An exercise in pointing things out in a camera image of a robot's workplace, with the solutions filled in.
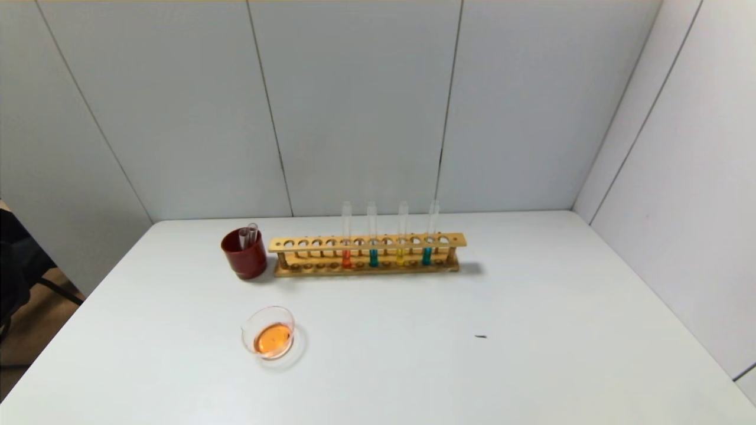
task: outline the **teal liquid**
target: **teal liquid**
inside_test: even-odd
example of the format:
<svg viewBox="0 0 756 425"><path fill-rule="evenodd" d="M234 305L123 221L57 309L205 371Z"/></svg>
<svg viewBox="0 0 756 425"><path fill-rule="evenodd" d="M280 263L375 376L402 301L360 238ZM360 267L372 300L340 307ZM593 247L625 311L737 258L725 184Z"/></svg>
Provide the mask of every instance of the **teal liquid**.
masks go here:
<svg viewBox="0 0 756 425"><path fill-rule="evenodd" d="M378 250L370 250L370 267L378 267Z"/></svg>
<svg viewBox="0 0 756 425"><path fill-rule="evenodd" d="M431 253L433 253L433 248L423 248L423 265L430 265Z"/></svg>

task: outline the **red cup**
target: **red cup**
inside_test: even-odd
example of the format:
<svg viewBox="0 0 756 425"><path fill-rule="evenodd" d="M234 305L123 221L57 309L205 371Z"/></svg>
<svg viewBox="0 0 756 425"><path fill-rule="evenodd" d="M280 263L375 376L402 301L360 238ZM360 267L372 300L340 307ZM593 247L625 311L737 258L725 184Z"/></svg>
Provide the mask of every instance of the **red cup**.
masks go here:
<svg viewBox="0 0 756 425"><path fill-rule="evenodd" d="M245 250L239 244L239 229L227 234L221 241L221 249L226 254L228 264L239 279L253 279L258 277L268 267L268 257L265 256L265 246L262 243L262 232L257 231L255 243Z"/></svg>

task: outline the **chair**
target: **chair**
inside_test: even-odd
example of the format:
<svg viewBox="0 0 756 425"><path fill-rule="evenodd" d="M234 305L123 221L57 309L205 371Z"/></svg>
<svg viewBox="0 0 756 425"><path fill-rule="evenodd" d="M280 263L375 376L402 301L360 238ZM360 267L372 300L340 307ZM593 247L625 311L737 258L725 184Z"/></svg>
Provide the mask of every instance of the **chair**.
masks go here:
<svg viewBox="0 0 756 425"><path fill-rule="evenodd" d="M39 283L80 306L82 300L43 278L57 267L12 212L0 209L0 343L8 335L11 316L29 302L32 286Z"/></svg>

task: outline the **glass petri dish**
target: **glass petri dish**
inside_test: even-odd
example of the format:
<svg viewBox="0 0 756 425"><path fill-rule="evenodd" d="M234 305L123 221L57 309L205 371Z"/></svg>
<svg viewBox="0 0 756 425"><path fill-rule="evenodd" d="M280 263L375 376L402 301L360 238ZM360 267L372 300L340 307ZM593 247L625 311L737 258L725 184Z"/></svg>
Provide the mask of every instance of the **glass petri dish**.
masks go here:
<svg viewBox="0 0 756 425"><path fill-rule="evenodd" d="M265 307L241 325L244 348L262 360L285 355L294 341L294 316L284 307Z"/></svg>

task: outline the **test tube rack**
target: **test tube rack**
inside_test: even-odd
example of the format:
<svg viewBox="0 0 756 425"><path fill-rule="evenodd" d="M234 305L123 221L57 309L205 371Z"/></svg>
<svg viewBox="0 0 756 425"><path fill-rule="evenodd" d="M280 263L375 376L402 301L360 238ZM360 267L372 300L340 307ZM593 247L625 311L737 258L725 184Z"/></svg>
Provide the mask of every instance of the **test tube rack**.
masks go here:
<svg viewBox="0 0 756 425"><path fill-rule="evenodd" d="M337 236L274 237L268 252L278 255L274 272L277 278L347 275L390 275L397 273L439 273L459 271L457 248L466 247L461 233L409 234L399 243L397 234L379 236L376 244L370 237L354 236L344 240ZM431 264L422 263L423 250L433 249ZM370 267L370 250L378 250L378 266ZM342 265L344 250L352 253L351 267ZM404 261L397 263L397 250L404 250Z"/></svg>

